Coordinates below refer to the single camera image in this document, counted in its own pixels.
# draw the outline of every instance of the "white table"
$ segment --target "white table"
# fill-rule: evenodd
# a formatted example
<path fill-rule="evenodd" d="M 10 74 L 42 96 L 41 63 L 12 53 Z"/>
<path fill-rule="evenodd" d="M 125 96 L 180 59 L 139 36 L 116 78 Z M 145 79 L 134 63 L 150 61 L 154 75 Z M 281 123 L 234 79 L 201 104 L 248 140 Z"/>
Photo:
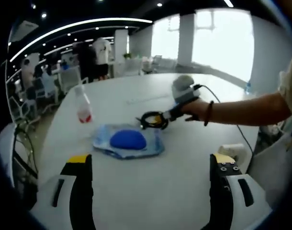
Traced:
<path fill-rule="evenodd" d="M 92 153 L 93 218 L 99 230 L 200 229 L 210 218 L 210 154 L 223 144 L 243 143 L 236 126 L 202 122 L 170 123 L 163 131 L 166 150 L 158 157 L 120 161 L 92 149 L 90 129 L 106 123 L 136 124 L 147 111 L 173 105 L 171 83 L 180 74 L 150 74 L 85 85 L 94 124 L 80 124 L 71 90 L 45 139 L 39 172 L 41 186 L 59 174 L 73 155 Z M 212 75 L 190 74 L 222 102 L 245 98 L 244 90 Z M 201 88 L 202 98 L 215 100 Z M 242 126 L 254 148 L 258 127 Z"/>

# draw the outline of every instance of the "bracelet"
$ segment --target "bracelet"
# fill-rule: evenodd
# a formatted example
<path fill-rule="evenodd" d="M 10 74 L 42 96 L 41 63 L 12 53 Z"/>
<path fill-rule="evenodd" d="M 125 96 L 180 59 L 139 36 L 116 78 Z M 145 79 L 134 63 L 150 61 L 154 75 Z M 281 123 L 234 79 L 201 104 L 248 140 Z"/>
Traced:
<path fill-rule="evenodd" d="M 210 115 L 212 113 L 213 104 L 214 104 L 214 101 L 211 101 L 209 106 L 208 106 L 208 109 L 207 109 L 207 112 L 206 112 L 206 117 L 205 117 L 204 124 L 203 124 L 204 126 L 207 126 L 208 123 L 209 123 Z"/>

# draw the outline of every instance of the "blue sponge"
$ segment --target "blue sponge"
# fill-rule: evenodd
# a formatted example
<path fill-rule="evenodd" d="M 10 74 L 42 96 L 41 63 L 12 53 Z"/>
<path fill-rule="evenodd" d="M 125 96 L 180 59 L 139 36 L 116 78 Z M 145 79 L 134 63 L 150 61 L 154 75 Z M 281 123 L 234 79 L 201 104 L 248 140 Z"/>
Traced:
<path fill-rule="evenodd" d="M 146 140 L 140 132 L 125 129 L 116 132 L 111 137 L 110 145 L 125 150 L 141 150 L 146 147 Z"/>

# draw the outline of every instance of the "hand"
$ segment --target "hand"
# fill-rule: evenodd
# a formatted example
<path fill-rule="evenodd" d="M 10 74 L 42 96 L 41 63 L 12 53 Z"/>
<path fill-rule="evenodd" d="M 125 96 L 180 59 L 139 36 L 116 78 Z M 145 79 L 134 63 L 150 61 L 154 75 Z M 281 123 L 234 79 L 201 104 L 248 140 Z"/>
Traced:
<path fill-rule="evenodd" d="M 184 114 L 191 115 L 189 118 L 186 118 L 185 121 L 195 121 L 193 115 L 198 116 L 200 121 L 204 121 L 206 117 L 206 111 L 208 108 L 209 103 L 204 102 L 200 99 L 186 104 L 181 108 L 181 111 Z"/>

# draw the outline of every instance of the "ceiling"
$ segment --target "ceiling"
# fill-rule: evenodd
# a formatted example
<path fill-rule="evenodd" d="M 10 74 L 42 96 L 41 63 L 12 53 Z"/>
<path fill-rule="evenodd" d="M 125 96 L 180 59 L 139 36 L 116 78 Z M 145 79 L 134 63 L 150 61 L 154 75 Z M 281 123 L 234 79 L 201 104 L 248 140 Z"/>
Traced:
<path fill-rule="evenodd" d="M 159 2 L 163 4 L 162 7 L 157 6 Z M 251 11 L 251 14 L 255 16 L 278 24 L 258 0 L 231 0 L 231 2 L 235 8 Z M 228 7 L 223 0 L 79 0 L 75 3 L 70 3 L 68 0 L 26 0 L 20 5 L 20 10 L 16 12 L 18 17 L 12 24 L 12 32 L 23 21 L 34 23 L 38 27 L 22 40 L 12 42 L 9 46 L 8 59 L 39 36 L 71 23 L 107 17 L 130 17 L 155 21 L 176 13 L 193 13 L 195 9 L 222 7 Z M 43 12 L 47 14 L 45 19 L 41 17 Z M 39 52 L 40 59 L 43 59 L 43 54 L 54 49 L 54 46 L 71 44 L 75 38 L 78 41 L 84 41 L 100 36 L 109 37 L 114 35 L 117 28 L 125 26 L 129 26 L 129 34 L 132 34 L 149 25 L 141 22 L 113 21 L 74 26 L 54 33 L 32 45 L 18 56 L 11 66 L 19 66 L 24 55 L 31 52 Z M 8 75 L 12 75 L 14 72 L 15 69 L 11 69 Z"/>

